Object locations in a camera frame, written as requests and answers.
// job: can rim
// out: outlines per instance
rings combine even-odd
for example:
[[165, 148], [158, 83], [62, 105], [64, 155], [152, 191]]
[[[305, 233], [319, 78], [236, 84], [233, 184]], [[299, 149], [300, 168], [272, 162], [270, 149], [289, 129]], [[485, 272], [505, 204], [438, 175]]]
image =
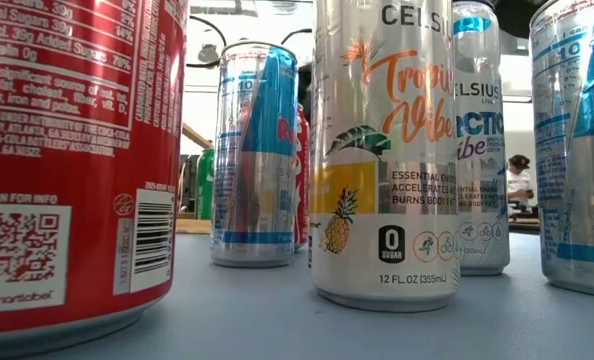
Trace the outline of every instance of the can rim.
[[453, 4], [456, 4], [459, 2], [476, 2], [479, 4], [488, 5], [489, 8], [491, 8], [493, 11], [495, 11], [495, 5], [493, 5], [492, 1], [490, 1], [490, 0], [453, 0]]
[[544, 11], [546, 11], [546, 9], [548, 9], [552, 4], [556, 3], [558, 0], [548, 0], [545, 3], [543, 3], [539, 9], [537, 9], [537, 11], [535, 11], [535, 13], [533, 14], [533, 16], [530, 18], [530, 22], [528, 23], [528, 26], [531, 28], [530, 30], [532, 30], [533, 27], [533, 23], [535, 22], [535, 19], [541, 15]]
[[226, 45], [224, 47], [224, 49], [221, 51], [221, 57], [223, 57], [224, 54], [226, 54], [226, 51], [228, 51], [236, 46], [240, 46], [240, 45], [266, 45], [268, 47], [280, 48], [280, 49], [284, 50], [285, 52], [287, 52], [288, 54], [290, 54], [290, 56], [292, 56], [293, 59], [295, 59], [295, 61], [297, 61], [297, 56], [295, 55], [295, 53], [292, 52], [291, 50], [289, 50], [287, 47], [285, 47], [283, 45], [279, 45], [279, 44], [273, 44], [271, 42], [256, 41], [256, 40], [241, 40], [241, 41], [234, 42], [230, 45]]

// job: blue and silver can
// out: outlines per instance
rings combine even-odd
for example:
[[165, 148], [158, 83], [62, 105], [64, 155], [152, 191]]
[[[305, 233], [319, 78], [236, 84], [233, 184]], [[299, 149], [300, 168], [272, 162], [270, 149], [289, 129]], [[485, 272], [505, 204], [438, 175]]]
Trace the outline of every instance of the blue and silver can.
[[295, 55], [263, 42], [227, 46], [218, 96], [213, 262], [287, 265], [294, 253]]
[[488, 0], [453, 1], [462, 275], [510, 262], [499, 23]]
[[530, 31], [542, 271], [594, 294], [594, 1], [549, 1]]

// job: can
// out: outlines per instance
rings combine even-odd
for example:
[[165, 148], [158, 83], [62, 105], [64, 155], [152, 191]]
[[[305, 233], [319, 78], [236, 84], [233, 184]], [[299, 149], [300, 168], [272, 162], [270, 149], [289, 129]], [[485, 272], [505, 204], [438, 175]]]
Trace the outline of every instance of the can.
[[453, 2], [462, 275], [510, 262], [499, 23], [486, 0]]
[[195, 188], [195, 218], [210, 220], [213, 214], [213, 166], [215, 149], [202, 151], [197, 161], [197, 187]]
[[171, 287], [186, 6], [118, 4], [0, 2], [0, 357]]
[[317, 2], [311, 274], [333, 302], [426, 311], [460, 287], [451, 18]]
[[288, 265], [294, 253], [297, 60], [286, 48], [224, 48], [211, 256], [218, 265]]
[[310, 125], [304, 116], [304, 107], [298, 105], [297, 111], [297, 155], [295, 156], [295, 251], [308, 243], [310, 216], [308, 196], [310, 187]]
[[530, 41], [542, 271], [594, 294], [594, 1], [549, 1]]

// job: green can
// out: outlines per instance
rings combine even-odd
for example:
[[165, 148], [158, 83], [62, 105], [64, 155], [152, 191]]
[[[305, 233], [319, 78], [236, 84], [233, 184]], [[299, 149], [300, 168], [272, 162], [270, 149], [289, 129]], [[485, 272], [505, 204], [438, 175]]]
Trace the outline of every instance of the green can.
[[195, 217], [210, 220], [213, 215], [213, 164], [215, 150], [206, 149], [197, 161], [197, 186], [195, 187]]

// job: aluminum can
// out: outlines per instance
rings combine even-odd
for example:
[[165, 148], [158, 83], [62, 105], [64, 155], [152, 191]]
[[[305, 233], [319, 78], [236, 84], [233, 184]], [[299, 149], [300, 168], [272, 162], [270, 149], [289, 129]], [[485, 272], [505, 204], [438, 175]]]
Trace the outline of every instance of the aluminum can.
[[488, 1], [453, 2], [462, 275], [510, 262], [499, 23]]
[[197, 161], [197, 186], [195, 188], [195, 217], [210, 220], [213, 215], [213, 169], [215, 149], [202, 151]]
[[297, 60], [279, 45], [242, 41], [221, 58], [211, 256], [273, 267], [294, 253]]
[[308, 243], [310, 221], [308, 196], [310, 187], [310, 125], [304, 116], [304, 108], [298, 104], [297, 155], [295, 156], [295, 251]]
[[542, 271], [594, 294], [594, 1], [549, 1], [530, 41]]
[[186, 9], [0, 2], [0, 358], [117, 331], [168, 293]]
[[311, 274], [333, 302], [426, 311], [460, 287], [451, 18], [317, 2]]

